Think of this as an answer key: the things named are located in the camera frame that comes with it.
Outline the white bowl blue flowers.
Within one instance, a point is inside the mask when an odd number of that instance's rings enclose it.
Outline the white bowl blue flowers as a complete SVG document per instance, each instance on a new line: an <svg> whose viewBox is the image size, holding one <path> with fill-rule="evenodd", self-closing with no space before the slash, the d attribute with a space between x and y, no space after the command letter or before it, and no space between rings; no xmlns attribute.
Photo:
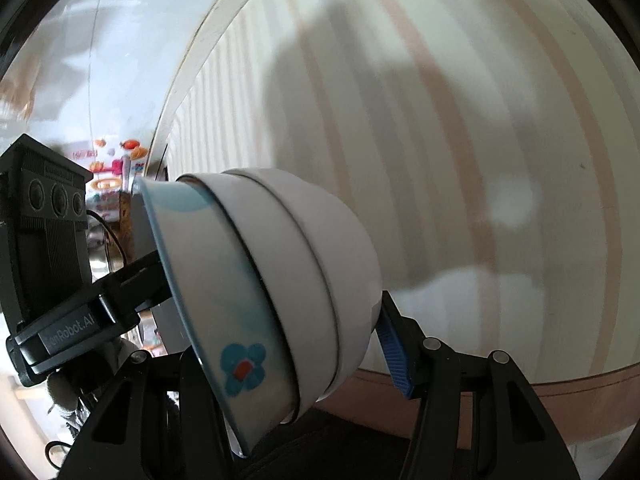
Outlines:
<svg viewBox="0 0 640 480"><path fill-rule="evenodd" d="M198 179L137 184L180 320L241 454L299 407L295 366L253 258Z"/></svg>

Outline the plain white bowl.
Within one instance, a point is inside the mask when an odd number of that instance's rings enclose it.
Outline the plain white bowl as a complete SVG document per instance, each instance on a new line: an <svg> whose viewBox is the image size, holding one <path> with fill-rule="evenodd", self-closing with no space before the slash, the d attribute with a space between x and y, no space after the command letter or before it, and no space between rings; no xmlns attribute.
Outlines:
<svg viewBox="0 0 640 480"><path fill-rule="evenodd" d="M282 326L306 412L329 390L340 362L340 338L326 280L302 229L282 202L238 174L188 174L205 186L250 255Z"/></svg>

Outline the white bowl red flowers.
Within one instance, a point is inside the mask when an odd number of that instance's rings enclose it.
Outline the white bowl red flowers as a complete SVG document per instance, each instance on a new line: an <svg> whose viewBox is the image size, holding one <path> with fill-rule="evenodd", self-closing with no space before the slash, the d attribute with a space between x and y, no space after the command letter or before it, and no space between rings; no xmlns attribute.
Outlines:
<svg viewBox="0 0 640 480"><path fill-rule="evenodd" d="M326 280L340 338L340 362L332 393L361 363L382 299L378 256L366 229L337 197L279 169L235 169L282 202L310 244Z"/></svg>

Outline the striped table mat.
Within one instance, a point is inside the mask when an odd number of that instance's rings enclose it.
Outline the striped table mat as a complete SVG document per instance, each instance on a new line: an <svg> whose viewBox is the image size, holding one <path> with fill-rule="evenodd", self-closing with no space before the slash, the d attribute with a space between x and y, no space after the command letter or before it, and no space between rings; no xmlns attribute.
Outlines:
<svg viewBox="0 0 640 480"><path fill-rule="evenodd" d="M639 359L639 70L587 0L248 0L166 162L326 188L402 312L532 382Z"/></svg>

